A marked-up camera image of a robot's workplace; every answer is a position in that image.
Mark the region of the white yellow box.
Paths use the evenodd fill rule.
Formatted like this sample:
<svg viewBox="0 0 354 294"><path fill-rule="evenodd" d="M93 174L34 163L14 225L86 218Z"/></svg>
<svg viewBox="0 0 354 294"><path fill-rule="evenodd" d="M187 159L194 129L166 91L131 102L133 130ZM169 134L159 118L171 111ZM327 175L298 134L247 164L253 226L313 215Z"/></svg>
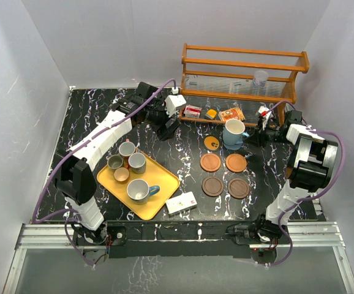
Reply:
<svg viewBox="0 0 354 294"><path fill-rule="evenodd" d="M193 192L186 192L179 196L169 198L165 204L168 214L172 216L187 209L195 208L197 206L197 201Z"/></svg>

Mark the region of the grey cup white inside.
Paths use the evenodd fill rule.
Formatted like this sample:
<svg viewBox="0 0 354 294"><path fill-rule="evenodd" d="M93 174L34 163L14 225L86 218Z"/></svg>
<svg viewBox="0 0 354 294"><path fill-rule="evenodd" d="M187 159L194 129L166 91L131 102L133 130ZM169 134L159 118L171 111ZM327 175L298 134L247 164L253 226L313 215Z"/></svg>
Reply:
<svg viewBox="0 0 354 294"><path fill-rule="evenodd" d="M149 198L160 191L158 185L150 186L143 179L134 179L127 186L127 194L129 198L138 205L144 205Z"/></svg>

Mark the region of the blue mug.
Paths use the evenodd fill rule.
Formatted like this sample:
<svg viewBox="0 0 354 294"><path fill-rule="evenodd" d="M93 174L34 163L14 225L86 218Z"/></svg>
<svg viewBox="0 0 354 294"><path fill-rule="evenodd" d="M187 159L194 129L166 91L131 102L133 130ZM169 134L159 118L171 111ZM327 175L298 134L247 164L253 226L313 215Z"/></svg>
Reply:
<svg viewBox="0 0 354 294"><path fill-rule="evenodd" d="M223 144L233 145L237 142L243 142L243 138L248 137L248 134L244 134L245 130L246 127L240 120L230 119L226 121L222 132Z"/></svg>

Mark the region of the orange wooden shelf rack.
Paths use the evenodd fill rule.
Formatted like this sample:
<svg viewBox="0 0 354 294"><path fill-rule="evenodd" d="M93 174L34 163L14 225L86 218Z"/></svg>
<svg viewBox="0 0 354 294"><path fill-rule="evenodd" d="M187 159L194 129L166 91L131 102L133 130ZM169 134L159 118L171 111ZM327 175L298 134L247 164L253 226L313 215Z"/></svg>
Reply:
<svg viewBox="0 0 354 294"><path fill-rule="evenodd" d="M222 123L205 118L209 109L217 111L239 106L244 115L254 105L275 106L278 121L285 122L286 103L297 100L295 82L299 73L310 69L308 55L302 52L253 50L184 44L181 56L183 75L181 94L187 103L201 107L193 122ZM256 70L269 77L263 88L254 86Z"/></svg>

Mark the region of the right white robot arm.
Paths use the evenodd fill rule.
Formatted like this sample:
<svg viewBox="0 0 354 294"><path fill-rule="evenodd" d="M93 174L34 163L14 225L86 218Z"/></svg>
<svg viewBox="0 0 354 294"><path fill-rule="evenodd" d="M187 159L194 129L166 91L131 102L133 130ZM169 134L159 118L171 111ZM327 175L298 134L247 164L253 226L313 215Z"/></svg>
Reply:
<svg viewBox="0 0 354 294"><path fill-rule="evenodd" d="M304 123L302 113L291 110L285 114L285 122L272 128L269 122L272 111L260 107L258 125L245 142L264 147L268 142L291 143L293 150L285 170L286 182L275 201L267 206L254 227L254 236L261 243L280 239L290 215L299 200L310 197L330 183L336 161L338 144L324 139Z"/></svg>

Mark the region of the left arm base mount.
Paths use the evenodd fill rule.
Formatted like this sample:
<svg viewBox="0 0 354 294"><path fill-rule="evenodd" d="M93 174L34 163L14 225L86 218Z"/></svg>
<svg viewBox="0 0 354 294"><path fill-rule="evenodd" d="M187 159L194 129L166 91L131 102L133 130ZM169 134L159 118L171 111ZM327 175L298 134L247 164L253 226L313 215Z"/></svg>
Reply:
<svg viewBox="0 0 354 294"><path fill-rule="evenodd" d="M76 242L71 237L68 232L68 226L73 230L73 235L77 237L82 237L85 239L86 244L91 244L95 246L104 246L105 252L100 255L96 260L91 260L87 258L84 249L80 249ZM109 226L107 223L100 225L98 229L92 231L85 228L79 221L75 218L68 218L64 223L64 232L66 237L75 250L75 252L83 259L87 266L90 266L92 270L95 270L101 260L105 260L110 257L111 248L113 246L123 246L127 241L127 230L122 226Z"/></svg>

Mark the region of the small orange cup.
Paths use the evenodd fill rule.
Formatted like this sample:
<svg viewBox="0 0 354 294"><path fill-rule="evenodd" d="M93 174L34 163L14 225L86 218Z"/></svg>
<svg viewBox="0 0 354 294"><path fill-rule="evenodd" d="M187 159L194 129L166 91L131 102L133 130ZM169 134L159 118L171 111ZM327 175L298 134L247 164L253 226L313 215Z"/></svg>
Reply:
<svg viewBox="0 0 354 294"><path fill-rule="evenodd" d="M126 167L119 167L114 171L113 177L118 183L126 183L130 177L130 171Z"/></svg>

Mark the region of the yellow tray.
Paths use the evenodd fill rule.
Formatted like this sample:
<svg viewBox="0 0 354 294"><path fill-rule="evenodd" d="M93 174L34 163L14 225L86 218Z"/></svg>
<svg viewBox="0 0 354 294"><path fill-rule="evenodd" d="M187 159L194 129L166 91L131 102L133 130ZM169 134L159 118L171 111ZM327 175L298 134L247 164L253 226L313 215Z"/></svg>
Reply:
<svg viewBox="0 0 354 294"><path fill-rule="evenodd" d="M130 170L129 179L124 183L120 183L115 180L114 172L108 166L104 166L104 168L98 172L97 180L140 219L148 221L154 218L164 206L166 200L178 190L179 179L147 154L145 154L144 157L146 158L146 171L144 174L139 175ZM127 194L129 183L135 179L145 180L149 184L149 187L159 186L160 191L150 196L146 204L136 204Z"/></svg>

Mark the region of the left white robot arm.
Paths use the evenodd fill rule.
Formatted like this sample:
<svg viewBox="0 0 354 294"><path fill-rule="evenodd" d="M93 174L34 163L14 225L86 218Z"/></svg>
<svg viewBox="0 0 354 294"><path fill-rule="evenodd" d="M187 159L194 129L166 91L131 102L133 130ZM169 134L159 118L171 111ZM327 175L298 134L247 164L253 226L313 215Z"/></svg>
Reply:
<svg viewBox="0 0 354 294"><path fill-rule="evenodd" d="M105 153L138 124L149 124L161 141L171 138L180 123L175 118L186 101L173 86L167 93L145 82L117 102L104 120L66 153L57 152L59 162L51 182L69 202L78 225L73 229L87 242L102 244L107 238L105 220L94 194L97 183L93 171Z"/></svg>

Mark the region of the orange silicone coaster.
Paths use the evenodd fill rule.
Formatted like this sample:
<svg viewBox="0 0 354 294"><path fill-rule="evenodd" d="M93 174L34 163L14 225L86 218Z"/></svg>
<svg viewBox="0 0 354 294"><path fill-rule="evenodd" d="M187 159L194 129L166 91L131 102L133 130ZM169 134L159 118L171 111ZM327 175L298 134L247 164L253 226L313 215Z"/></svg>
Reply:
<svg viewBox="0 0 354 294"><path fill-rule="evenodd" d="M206 136L203 143L208 151L217 151L220 148L220 141L215 136Z"/></svg>

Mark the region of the blue silicone coaster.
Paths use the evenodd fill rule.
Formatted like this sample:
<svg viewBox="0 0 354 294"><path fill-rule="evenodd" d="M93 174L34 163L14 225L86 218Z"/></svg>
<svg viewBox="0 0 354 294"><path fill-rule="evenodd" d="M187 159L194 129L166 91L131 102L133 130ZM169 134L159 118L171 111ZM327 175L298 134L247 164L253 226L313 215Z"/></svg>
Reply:
<svg viewBox="0 0 354 294"><path fill-rule="evenodd" d="M228 149L228 150L233 150L233 151L236 151L236 150L239 150L243 145L243 142L237 142L233 145L228 145L228 144L224 144L224 148Z"/></svg>

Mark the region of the brown white cup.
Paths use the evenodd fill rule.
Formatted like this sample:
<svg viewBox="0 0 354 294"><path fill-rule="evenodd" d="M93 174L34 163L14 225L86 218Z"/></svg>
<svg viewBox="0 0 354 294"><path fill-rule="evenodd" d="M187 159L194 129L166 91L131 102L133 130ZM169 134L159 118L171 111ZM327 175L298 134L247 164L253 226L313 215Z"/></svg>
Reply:
<svg viewBox="0 0 354 294"><path fill-rule="evenodd" d="M124 159L128 159L132 154L136 153L136 146L131 141L125 141L118 148L119 155Z"/></svg>

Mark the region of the dark wooden coaster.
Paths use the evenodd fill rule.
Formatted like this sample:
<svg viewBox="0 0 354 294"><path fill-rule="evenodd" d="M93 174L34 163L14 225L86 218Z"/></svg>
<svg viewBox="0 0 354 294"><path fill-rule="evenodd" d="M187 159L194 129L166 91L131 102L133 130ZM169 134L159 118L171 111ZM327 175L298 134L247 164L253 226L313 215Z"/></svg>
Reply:
<svg viewBox="0 0 354 294"><path fill-rule="evenodd" d="M228 182L228 193L236 199L244 199L250 193L249 184L241 178L233 178Z"/></svg>
<svg viewBox="0 0 354 294"><path fill-rule="evenodd" d="M210 197L217 197L224 191L224 182L215 176L206 177L201 186L203 192Z"/></svg>

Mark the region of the light wooden coaster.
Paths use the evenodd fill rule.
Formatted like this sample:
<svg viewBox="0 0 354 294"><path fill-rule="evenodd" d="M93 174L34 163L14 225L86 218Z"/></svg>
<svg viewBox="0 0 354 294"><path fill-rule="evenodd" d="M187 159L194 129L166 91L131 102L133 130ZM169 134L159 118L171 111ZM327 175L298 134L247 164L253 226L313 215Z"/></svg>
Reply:
<svg viewBox="0 0 354 294"><path fill-rule="evenodd" d="M201 157L200 166L207 172L216 172L221 166L221 159L217 154L207 153Z"/></svg>
<svg viewBox="0 0 354 294"><path fill-rule="evenodd" d="M233 173L241 173L247 167L247 161L244 156L234 153L230 154L225 160L226 167Z"/></svg>

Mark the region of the grey green cup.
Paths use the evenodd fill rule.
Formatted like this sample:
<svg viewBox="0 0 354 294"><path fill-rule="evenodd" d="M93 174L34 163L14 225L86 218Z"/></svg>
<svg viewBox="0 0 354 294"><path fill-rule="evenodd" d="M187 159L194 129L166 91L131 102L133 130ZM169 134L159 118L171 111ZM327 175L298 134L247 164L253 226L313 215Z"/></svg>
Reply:
<svg viewBox="0 0 354 294"><path fill-rule="evenodd" d="M107 159L107 166L110 170L115 171L124 165L124 159L119 155L115 154Z"/></svg>

